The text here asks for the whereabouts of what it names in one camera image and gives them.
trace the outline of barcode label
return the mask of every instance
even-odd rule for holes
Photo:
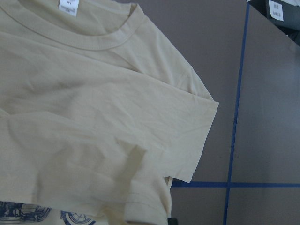
[[[282,5],[277,2],[269,0],[269,7],[270,7],[271,16],[276,20],[283,21]]]

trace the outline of gray surface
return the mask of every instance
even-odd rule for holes
[[[227,181],[246,4],[134,0],[202,79],[219,108],[194,181]]]
[[[300,188],[233,188],[227,225],[299,225]]]
[[[300,47],[250,10],[233,182],[299,183]]]
[[[179,225],[221,225],[226,188],[172,188],[172,217]]]

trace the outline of beige t-shirt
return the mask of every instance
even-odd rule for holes
[[[0,201],[167,224],[218,103],[138,4],[1,0],[0,66]]]

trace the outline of white tag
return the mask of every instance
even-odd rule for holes
[[[270,6],[271,16],[276,20],[283,21],[282,5],[277,2],[269,0],[269,6]]]
[[[79,0],[60,0],[59,9],[70,15],[76,16]]]

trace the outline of barcode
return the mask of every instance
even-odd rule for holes
[[[281,17],[281,13],[279,13],[279,12],[274,12],[274,11],[273,11],[273,15],[276,15],[276,16]]]

